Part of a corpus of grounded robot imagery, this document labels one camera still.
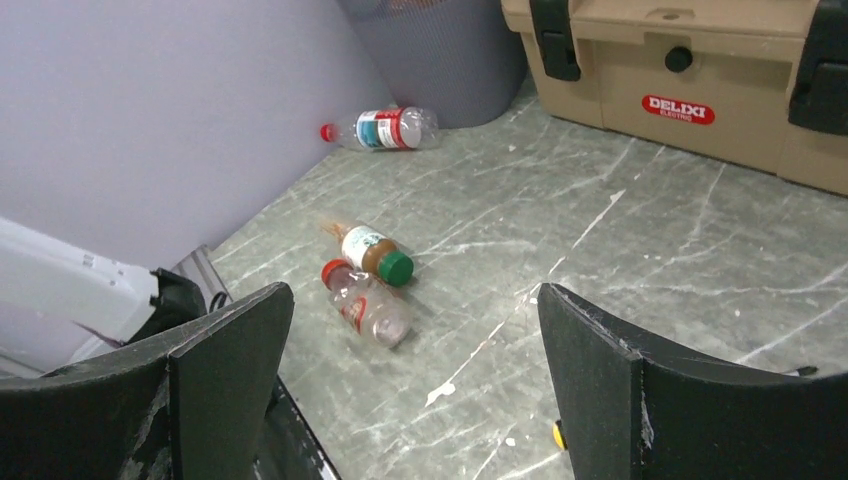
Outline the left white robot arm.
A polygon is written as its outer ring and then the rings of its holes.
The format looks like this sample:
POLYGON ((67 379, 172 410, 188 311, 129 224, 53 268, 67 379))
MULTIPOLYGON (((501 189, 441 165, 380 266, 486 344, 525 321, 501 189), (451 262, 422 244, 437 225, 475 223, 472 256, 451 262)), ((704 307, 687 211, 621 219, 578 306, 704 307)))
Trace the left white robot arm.
POLYGON ((1 221, 1 375, 37 378, 206 315, 194 281, 1 221))

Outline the clear bottle red cap front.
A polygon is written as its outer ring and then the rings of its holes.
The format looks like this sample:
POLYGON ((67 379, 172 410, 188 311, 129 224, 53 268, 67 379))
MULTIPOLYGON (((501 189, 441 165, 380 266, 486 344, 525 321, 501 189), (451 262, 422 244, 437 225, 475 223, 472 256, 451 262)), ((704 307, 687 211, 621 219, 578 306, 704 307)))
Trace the clear bottle red cap front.
POLYGON ((321 281, 342 319, 375 345, 395 348, 411 331, 413 315, 407 303, 374 275, 336 258, 322 268, 321 281))

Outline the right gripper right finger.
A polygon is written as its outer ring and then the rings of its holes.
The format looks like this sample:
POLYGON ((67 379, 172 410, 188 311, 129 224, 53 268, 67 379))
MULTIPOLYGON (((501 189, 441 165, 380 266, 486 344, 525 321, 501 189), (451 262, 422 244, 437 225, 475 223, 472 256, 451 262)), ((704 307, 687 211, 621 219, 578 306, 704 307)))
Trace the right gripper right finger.
POLYGON ((847 377, 721 360, 545 283, 538 316, 578 479, 843 479, 847 377))

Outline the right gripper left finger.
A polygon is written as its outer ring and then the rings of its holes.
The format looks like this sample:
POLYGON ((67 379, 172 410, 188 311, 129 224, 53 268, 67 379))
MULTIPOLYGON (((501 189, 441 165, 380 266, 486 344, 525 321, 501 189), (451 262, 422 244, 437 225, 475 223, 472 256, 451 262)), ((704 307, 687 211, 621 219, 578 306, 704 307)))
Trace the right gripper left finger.
POLYGON ((5 479, 250 479, 292 321, 270 284, 212 314, 1 383, 5 479))

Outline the brown tea bottle green cap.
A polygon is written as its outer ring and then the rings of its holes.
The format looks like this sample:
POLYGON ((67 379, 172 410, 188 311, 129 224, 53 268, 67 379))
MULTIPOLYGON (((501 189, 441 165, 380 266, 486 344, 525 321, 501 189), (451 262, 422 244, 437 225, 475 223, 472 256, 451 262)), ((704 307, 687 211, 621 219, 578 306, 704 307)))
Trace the brown tea bottle green cap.
POLYGON ((377 276, 391 287, 404 287, 413 277, 412 258, 390 237, 359 222, 323 220, 321 229, 338 243, 339 252, 355 269, 377 276))

